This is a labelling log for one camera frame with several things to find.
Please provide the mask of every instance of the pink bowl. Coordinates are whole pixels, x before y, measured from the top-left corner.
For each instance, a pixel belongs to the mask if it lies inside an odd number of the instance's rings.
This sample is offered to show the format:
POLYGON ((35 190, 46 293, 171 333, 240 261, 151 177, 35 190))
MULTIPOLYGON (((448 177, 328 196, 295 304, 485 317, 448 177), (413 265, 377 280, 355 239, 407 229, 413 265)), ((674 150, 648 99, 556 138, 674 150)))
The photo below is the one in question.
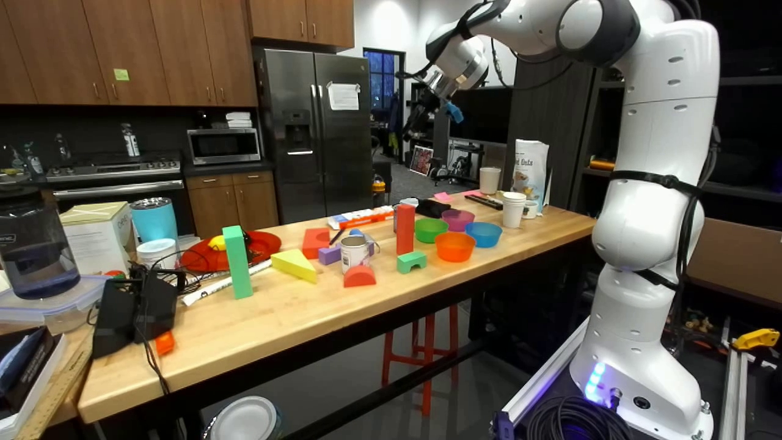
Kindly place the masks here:
POLYGON ((464 227, 470 222, 474 222, 474 214, 470 214, 470 210, 446 210, 442 220, 448 222, 448 229, 464 233, 464 227))

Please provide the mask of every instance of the jar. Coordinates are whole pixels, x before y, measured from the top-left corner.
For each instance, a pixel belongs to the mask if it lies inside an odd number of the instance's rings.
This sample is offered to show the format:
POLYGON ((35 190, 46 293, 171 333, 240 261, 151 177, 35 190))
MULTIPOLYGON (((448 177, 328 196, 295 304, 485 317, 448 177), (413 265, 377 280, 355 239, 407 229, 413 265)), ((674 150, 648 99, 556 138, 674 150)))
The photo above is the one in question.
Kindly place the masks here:
POLYGON ((56 297, 80 280, 56 210, 31 187, 0 187, 0 256, 19 299, 56 297))

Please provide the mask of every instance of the wooden countertop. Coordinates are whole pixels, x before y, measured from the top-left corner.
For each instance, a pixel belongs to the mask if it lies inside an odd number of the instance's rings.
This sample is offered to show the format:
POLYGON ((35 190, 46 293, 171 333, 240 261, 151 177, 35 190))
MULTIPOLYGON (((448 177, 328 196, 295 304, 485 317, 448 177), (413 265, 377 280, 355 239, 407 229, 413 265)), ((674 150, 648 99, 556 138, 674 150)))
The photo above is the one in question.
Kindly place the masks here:
MULTIPOLYGON (((477 214, 477 220, 502 222, 498 210, 463 200, 453 203, 477 214)), ((301 248, 305 227, 323 227, 323 220, 268 227, 282 238, 283 249, 301 248)), ((224 289, 194 308, 177 313, 177 353, 163 357, 162 372, 171 388, 207 382, 238 366, 271 357, 288 348, 317 339, 341 327, 377 317, 387 311, 428 299, 449 287, 472 282, 556 248, 592 236, 592 218, 547 209, 546 215, 523 220, 520 229, 504 229, 498 248, 477 249, 464 265, 448 265, 436 256, 432 244, 418 244, 431 265, 413 275, 396 272, 394 229, 389 222, 361 227, 378 243, 375 256, 377 287, 343 289, 341 265, 320 266, 317 284, 305 284, 273 269, 251 280, 255 297, 235 302, 224 289)), ((110 419, 162 397, 162 386, 139 344, 95 360, 78 414, 86 423, 110 419)))

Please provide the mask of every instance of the microwave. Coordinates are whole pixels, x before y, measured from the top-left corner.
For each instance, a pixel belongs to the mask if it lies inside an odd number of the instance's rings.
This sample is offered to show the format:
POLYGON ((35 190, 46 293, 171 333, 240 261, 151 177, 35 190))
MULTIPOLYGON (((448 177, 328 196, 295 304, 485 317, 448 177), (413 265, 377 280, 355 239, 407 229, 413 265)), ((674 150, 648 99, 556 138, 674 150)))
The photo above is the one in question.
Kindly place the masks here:
POLYGON ((259 162, 262 140, 255 127, 238 130, 189 130, 194 165, 259 162))

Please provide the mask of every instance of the refrigerator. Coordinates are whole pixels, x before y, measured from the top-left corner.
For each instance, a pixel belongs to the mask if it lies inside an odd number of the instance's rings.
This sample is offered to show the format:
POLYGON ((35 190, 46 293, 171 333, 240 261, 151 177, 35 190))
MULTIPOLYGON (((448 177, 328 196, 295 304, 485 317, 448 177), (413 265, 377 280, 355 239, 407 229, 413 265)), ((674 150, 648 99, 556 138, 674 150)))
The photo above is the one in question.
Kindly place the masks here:
POLYGON ((367 61, 262 50, 256 77, 282 222, 371 209, 367 61))

